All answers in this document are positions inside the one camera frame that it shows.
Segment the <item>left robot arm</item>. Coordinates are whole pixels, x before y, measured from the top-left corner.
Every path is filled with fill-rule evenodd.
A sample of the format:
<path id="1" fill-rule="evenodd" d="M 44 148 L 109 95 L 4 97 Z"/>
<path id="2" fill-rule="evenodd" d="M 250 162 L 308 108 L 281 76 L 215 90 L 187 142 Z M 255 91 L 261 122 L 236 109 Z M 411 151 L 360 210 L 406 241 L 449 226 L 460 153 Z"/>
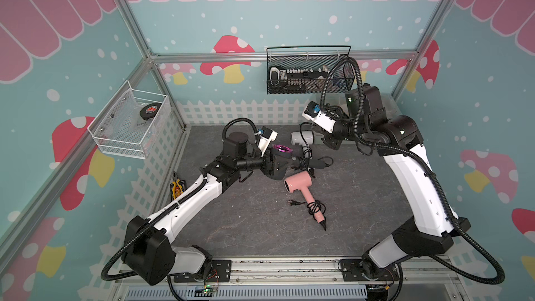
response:
<path id="1" fill-rule="evenodd" d="M 151 286 L 180 274 L 207 280 L 212 256 L 199 246 L 177 247 L 174 242 L 197 213 L 242 181 L 242 172 L 253 174 L 260 169 L 271 174 L 269 150 L 277 136 L 270 128 L 257 128 L 248 118 L 227 123 L 221 153 L 202 167 L 199 178 L 171 203 L 147 218 L 136 216 L 128 223 L 125 242 L 104 265 L 101 279 L 139 276 Z"/>

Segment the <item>white hair dryer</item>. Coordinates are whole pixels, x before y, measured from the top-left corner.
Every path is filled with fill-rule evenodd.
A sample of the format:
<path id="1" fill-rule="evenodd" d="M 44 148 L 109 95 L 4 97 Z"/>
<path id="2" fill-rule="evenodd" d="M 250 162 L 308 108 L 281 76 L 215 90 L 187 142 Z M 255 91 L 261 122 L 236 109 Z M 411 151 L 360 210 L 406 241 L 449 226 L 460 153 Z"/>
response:
<path id="1" fill-rule="evenodd" d="M 314 141 L 314 134 L 312 131 L 296 131 L 291 133 L 291 144 L 299 146 L 312 145 Z"/>

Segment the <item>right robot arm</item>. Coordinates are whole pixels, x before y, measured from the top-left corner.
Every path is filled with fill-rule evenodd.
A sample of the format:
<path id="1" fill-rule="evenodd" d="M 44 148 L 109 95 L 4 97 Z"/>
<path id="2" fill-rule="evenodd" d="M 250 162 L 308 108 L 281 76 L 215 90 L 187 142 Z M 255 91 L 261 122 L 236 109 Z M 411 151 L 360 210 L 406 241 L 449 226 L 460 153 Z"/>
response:
<path id="1" fill-rule="evenodd" d="M 355 82 L 356 87 L 345 94 L 348 109 L 325 104 L 325 95 L 337 75 Z M 355 59 L 338 61 L 329 69 L 320 104 L 313 108 L 322 118 L 319 126 L 323 141 L 331 149 L 340 148 L 343 141 L 353 141 L 359 152 L 369 148 L 389 165 L 405 194 L 412 217 L 390 236 L 368 249 L 362 256 L 364 276 L 374 280 L 391 264 L 400 264 L 412 257 L 428 256 L 455 273 L 480 284 L 498 285 L 505 280 L 505 271 L 498 261 L 470 237 L 468 219 L 458 217 L 447 201 L 442 186 L 427 159 L 423 137 L 415 121 L 409 116 L 388 119 L 378 88 L 362 82 Z M 463 238 L 494 267 L 494 277 L 479 277 L 467 273 L 440 255 L 454 244 L 455 237 Z"/>

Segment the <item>black hair dryer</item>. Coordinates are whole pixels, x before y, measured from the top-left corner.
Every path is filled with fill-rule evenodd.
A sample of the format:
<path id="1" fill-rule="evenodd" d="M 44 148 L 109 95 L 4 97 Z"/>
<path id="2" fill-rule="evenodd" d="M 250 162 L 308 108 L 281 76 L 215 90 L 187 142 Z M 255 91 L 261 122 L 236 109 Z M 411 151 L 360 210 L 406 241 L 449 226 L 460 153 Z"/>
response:
<path id="1" fill-rule="evenodd" d="M 326 161 L 313 159 L 311 153 L 294 156 L 293 149 L 288 146 L 274 144 L 267 150 L 263 174 L 270 179 L 282 180 L 288 169 L 308 171 L 309 169 L 325 169 L 329 167 Z"/>

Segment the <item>pink hair dryer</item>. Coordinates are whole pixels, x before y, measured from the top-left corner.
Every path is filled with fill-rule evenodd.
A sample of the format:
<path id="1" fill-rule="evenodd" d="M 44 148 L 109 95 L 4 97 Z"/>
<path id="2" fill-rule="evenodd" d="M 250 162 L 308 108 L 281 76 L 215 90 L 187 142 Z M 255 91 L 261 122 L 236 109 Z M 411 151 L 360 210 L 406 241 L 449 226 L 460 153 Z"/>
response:
<path id="1" fill-rule="evenodd" d="M 312 177 L 310 174 L 307 171 L 294 174 L 284 180 L 284 185 L 288 193 L 300 192 L 304 197 L 303 202 L 298 202 L 294 199 L 291 199 L 288 201 L 288 204 L 290 206 L 305 205 L 310 216 L 312 216 L 326 231 L 326 206 L 320 200 L 314 199 L 309 189 L 312 186 Z"/>

